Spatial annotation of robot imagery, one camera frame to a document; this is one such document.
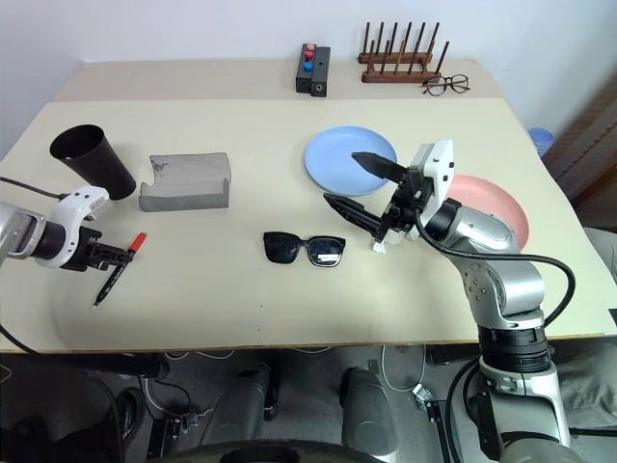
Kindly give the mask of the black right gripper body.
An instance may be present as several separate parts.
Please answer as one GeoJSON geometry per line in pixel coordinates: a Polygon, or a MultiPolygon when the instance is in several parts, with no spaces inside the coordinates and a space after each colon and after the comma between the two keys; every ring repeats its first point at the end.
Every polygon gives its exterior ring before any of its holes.
{"type": "Polygon", "coordinates": [[[425,209],[432,194],[433,180],[424,177],[418,169],[409,169],[391,196],[373,238],[383,241],[388,231],[409,232],[416,225],[417,215],[425,209]]]}

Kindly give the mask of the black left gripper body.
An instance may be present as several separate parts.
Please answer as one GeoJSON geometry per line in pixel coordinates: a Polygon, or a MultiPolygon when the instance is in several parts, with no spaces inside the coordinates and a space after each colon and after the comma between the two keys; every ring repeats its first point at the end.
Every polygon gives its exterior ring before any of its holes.
{"type": "Polygon", "coordinates": [[[102,261],[98,251],[98,239],[101,237],[100,231],[86,227],[79,229],[79,240],[71,258],[73,271],[85,272],[89,268],[102,271],[107,269],[107,264],[102,261]]]}

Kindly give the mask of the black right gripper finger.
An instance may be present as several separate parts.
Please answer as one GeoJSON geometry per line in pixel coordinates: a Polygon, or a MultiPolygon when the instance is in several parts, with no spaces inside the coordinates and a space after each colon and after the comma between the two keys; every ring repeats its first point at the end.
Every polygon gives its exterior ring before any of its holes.
{"type": "Polygon", "coordinates": [[[352,158],[368,173],[391,182],[400,183],[407,174],[405,167],[373,152],[353,152],[352,158]]]}
{"type": "Polygon", "coordinates": [[[387,230],[383,227],[382,219],[367,211],[362,204],[330,193],[324,193],[323,198],[347,222],[369,232],[372,237],[386,236],[387,230]]]}

